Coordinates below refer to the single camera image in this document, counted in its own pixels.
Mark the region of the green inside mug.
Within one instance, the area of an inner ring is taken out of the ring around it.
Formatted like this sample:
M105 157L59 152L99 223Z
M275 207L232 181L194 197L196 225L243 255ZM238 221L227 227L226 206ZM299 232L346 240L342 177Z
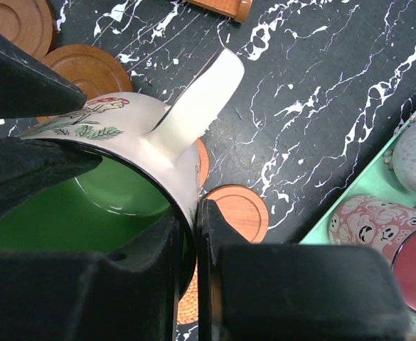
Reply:
M191 281L201 166L197 138L238 88L245 69L221 48L167 105L137 92L87 101L18 135L71 147L100 164L55 184L39 181L0 212L0 251L119 251L172 211L185 232L181 290Z

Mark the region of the light wood coaster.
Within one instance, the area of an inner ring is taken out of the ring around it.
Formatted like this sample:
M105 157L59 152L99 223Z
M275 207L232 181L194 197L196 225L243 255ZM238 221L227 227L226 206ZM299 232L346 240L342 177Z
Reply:
M199 158L200 158L199 175L200 175L200 187L202 188L208 178L208 174L210 170L210 159L209 159L208 149L206 148L206 145L203 143L201 139L196 140L196 145L198 147L198 153L199 153Z
M226 222L254 244L265 238L270 216L264 200L243 185L224 185L212 190L206 199L214 200Z

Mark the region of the woven rattan coaster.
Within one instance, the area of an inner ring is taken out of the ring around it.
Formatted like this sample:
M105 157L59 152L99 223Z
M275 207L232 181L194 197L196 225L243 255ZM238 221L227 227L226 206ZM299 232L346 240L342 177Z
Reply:
M195 268L193 278L178 303L177 323L186 325L198 321L198 268Z

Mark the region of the pink halloween mug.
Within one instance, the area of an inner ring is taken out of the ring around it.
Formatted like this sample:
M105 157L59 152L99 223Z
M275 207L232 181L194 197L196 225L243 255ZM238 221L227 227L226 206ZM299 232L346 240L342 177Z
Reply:
M370 247L390 264L408 307L416 312L416 207L357 195L332 213L333 244Z

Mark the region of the green floral tray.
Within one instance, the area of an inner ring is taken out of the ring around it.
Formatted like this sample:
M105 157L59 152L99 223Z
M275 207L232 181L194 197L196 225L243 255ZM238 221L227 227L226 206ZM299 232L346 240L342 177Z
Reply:
M396 129L393 137L300 241L301 244L329 244L328 229L332 214L343 201L356 195L373 195L410 207L416 206L416 194L406 190L399 183L394 172L389 170L388 165L385 164L385 154L394 148L400 135L414 123L416 123L416 110L402 127Z

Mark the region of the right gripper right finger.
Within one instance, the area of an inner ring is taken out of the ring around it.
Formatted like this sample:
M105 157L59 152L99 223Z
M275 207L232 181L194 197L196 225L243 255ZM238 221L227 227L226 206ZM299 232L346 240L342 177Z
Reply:
M368 247L252 244L217 204L198 206L201 340L404 340L410 317Z

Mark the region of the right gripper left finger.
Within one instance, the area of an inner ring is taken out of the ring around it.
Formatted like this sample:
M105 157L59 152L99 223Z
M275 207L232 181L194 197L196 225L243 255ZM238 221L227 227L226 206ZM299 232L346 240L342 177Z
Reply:
M99 163L52 142L0 139L0 217ZM0 251L0 340L172 340L178 275L171 213L123 252Z

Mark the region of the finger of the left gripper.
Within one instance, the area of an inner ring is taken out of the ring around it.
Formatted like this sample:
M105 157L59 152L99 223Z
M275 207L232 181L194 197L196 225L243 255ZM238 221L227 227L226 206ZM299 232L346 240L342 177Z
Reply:
M0 34L0 119L53 116L83 107L87 96Z

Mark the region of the orange wooden shelf rack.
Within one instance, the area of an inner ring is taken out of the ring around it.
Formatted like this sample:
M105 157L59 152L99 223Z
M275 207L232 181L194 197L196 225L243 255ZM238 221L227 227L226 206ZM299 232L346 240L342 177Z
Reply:
M244 23L253 0L186 0L186 2L232 18L238 23Z

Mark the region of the orange ringed wooden saucer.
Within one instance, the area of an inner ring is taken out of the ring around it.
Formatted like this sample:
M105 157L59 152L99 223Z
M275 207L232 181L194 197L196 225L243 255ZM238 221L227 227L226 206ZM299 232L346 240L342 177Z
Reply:
M37 60L55 45L52 8L45 0L0 0L0 34Z

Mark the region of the brown ringed wooden saucer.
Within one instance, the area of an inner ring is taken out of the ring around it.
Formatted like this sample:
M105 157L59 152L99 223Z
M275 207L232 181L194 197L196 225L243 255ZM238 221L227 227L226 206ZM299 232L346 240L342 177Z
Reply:
M80 88L90 101L113 92L131 92L131 80L109 53L90 45L67 45L47 54L43 64Z

